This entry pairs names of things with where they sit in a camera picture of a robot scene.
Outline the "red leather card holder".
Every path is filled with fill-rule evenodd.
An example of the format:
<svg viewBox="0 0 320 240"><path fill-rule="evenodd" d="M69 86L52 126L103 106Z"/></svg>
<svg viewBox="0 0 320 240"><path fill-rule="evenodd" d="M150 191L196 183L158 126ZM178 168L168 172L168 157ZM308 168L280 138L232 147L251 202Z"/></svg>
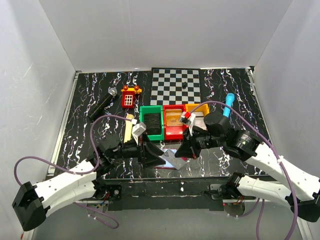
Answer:
<svg viewBox="0 0 320 240"><path fill-rule="evenodd" d="M188 161L187 158L179 157L179 158L168 158L164 160L164 164L160 164L155 166L155 169L169 169L169 170L179 170L181 169Z"/></svg>

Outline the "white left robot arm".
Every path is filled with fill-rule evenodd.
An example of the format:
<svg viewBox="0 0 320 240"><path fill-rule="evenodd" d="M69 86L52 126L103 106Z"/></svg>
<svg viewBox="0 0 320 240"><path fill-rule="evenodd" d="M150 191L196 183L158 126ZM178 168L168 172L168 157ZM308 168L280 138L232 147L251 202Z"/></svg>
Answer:
<svg viewBox="0 0 320 240"><path fill-rule="evenodd" d="M122 143L117 134L107 136L93 154L73 167L49 180L22 184L13 200L12 208L26 231L41 225L55 211L74 202L95 198L96 200L120 199L122 187L108 185L103 175L114 168L114 160L136 158L143 168L163 165L163 151L151 142L147 134L137 140Z"/></svg>

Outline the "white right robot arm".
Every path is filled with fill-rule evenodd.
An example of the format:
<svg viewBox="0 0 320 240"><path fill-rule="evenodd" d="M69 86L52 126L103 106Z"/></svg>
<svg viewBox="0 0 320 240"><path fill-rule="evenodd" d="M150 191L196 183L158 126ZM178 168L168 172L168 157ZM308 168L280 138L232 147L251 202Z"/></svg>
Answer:
<svg viewBox="0 0 320 240"><path fill-rule="evenodd" d="M219 197L256 197L289 207L298 217L315 223L320 218L320 179L294 166L286 159L277 159L260 137L243 129L234 129L227 116L207 114L206 129L194 125L195 114L183 112L180 122L184 130L177 158L199 157L201 150L221 147L229 156L256 166L277 182L262 181L241 173L233 173L228 182L210 193Z"/></svg>

